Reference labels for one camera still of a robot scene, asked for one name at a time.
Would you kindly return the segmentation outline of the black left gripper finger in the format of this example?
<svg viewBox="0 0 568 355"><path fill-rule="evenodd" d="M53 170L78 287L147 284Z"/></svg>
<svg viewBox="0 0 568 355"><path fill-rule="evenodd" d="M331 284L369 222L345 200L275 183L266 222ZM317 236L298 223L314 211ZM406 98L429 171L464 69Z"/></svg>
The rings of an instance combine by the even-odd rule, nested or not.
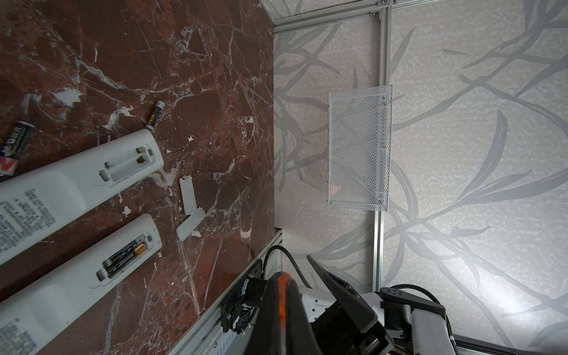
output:
<svg viewBox="0 0 568 355"><path fill-rule="evenodd" d="M307 261L335 298L312 330L323 354L388 354L394 341L377 312L346 281L328 272L312 256Z"/></svg>

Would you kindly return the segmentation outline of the white battery cover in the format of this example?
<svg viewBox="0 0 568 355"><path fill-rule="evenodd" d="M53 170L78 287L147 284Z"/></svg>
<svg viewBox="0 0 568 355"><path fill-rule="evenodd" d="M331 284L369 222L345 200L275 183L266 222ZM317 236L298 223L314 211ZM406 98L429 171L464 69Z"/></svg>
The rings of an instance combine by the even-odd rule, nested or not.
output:
<svg viewBox="0 0 568 355"><path fill-rule="evenodd" d="M183 203L183 212L186 216L190 216L198 209L193 179L190 175L185 175L180 178L180 194Z"/></svg>
<svg viewBox="0 0 568 355"><path fill-rule="evenodd" d="M185 239L195 231L205 216L205 211L202 208L198 208L193 214L187 217L176 229L179 241L185 241Z"/></svg>

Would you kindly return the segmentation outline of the white remote with coloured buttons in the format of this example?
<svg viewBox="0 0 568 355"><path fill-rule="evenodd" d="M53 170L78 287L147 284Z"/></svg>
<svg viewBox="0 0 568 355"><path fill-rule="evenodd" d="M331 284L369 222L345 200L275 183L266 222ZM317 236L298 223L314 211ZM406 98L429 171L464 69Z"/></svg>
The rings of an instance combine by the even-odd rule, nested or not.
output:
<svg viewBox="0 0 568 355"><path fill-rule="evenodd" d="M37 354L162 247L143 214L1 303L1 353Z"/></svg>

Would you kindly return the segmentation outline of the plain white remote control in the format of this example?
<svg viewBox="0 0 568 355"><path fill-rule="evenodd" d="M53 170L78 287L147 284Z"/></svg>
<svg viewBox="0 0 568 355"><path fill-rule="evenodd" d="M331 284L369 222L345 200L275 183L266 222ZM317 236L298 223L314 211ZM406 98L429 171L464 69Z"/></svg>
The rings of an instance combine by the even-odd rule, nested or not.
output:
<svg viewBox="0 0 568 355"><path fill-rule="evenodd" d="M117 138L1 183L1 262L21 254L161 169L149 130Z"/></svg>

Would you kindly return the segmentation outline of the orange handled screwdriver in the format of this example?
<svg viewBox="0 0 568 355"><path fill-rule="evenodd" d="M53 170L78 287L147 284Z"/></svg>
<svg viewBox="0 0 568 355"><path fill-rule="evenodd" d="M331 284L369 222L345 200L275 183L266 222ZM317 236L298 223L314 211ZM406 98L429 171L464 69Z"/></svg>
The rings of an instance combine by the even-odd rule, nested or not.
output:
<svg viewBox="0 0 568 355"><path fill-rule="evenodd" d="M278 272L265 288L245 354L321 354L297 283Z"/></svg>

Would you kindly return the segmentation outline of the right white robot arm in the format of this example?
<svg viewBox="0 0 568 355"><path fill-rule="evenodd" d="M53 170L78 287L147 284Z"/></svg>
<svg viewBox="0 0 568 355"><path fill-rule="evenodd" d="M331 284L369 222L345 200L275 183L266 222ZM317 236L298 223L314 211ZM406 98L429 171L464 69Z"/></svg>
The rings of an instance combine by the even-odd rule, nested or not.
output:
<svg viewBox="0 0 568 355"><path fill-rule="evenodd" d="M301 287L300 296L323 354L521 354L453 333L445 308L429 295L400 288L362 294L377 322L362 333L329 292Z"/></svg>

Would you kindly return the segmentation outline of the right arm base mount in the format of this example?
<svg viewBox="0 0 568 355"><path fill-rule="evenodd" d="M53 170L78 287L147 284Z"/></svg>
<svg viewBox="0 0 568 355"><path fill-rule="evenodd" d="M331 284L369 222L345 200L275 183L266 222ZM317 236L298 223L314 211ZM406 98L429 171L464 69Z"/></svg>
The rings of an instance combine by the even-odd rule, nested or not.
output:
<svg viewBox="0 0 568 355"><path fill-rule="evenodd" d="M229 290L220 303L223 332L243 333L262 306L267 280L263 278L263 261L257 260Z"/></svg>

